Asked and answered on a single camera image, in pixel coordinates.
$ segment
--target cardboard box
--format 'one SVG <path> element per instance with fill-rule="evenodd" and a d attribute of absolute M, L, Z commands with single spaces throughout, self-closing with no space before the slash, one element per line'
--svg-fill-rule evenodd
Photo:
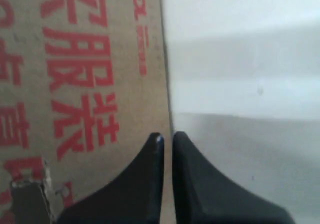
<path fill-rule="evenodd" d="M 0 0 L 0 213 L 29 181 L 57 216 L 156 131 L 173 221 L 165 70 L 160 0 Z"/>

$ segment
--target brown cardboard surface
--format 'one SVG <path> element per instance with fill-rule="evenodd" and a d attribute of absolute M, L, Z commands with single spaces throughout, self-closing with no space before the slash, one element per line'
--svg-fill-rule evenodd
<path fill-rule="evenodd" d="M 113 180 L 160 132 L 161 219 L 173 223 L 160 0 L 0 0 L 0 41 L 0 212 L 10 207 L 12 180 L 44 178 L 59 214 Z"/>

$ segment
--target white wall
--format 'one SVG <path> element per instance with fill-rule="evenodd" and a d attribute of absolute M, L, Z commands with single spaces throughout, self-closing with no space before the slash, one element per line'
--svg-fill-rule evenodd
<path fill-rule="evenodd" d="M 320 223 L 320 0 L 162 0 L 175 130 Z"/>

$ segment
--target black plastic part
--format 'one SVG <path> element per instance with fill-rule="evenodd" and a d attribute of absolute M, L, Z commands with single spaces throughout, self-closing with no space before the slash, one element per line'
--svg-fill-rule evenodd
<path fill-rule="evenodd" d="M 184 132 L 173 139 L 177 224 L 293 224 L 281 207 L 243 189 L 199 152 Z"/>
<path fill-rule="evenodd" d="M 57 224 L 159 223 L 163 157 L 164 139 L 153 133 L 115 180 L 66 209 Z"/>

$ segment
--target cardboard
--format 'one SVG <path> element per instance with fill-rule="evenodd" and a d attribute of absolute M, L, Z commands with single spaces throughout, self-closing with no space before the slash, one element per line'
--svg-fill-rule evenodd
<path fill-rule="evenodd" d="M 165 70 L 160 0 L 0 0 L 0 213 L 27 180 L 59 215 L 160 132 L 174 221 Z"/>

